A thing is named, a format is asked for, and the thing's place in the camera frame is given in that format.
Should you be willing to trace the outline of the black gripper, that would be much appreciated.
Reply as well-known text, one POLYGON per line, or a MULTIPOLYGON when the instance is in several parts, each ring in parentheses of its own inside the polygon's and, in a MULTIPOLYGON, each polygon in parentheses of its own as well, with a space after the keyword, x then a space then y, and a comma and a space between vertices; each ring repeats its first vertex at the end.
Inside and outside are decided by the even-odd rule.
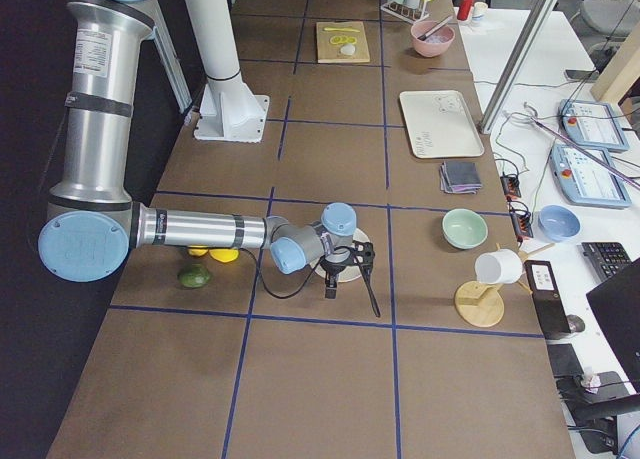
POLYGON ((320 260, 319 265, 325 273, 325 298, 335 299, 337 295, 336 286, 338 285, 339 274, 349 265, 349 260, 343 259, 340 262, 334 262, 329 261, 324 257, 320 260))

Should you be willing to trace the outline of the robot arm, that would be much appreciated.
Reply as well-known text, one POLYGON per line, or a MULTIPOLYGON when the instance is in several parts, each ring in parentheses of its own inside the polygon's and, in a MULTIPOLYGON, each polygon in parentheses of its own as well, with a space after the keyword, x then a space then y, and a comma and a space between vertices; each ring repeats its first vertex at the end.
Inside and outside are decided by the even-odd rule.
POLYGON ((328 205, 320 219, 297 227, 281 217, 148 208, 124 187, 138 59, 143 41, 156 44, 177 102, 191 103, 158 0, 67 0, 77 22, 73 81, 65 101, 62 180, 51 189, 48 220, 38 238, 44 266, 58 277, 90 282, 113 273, 143 245, 203 249, 266 249, 290 274, 309 264, 325 273, 325 294, 357 266, 356 214, 328 205))

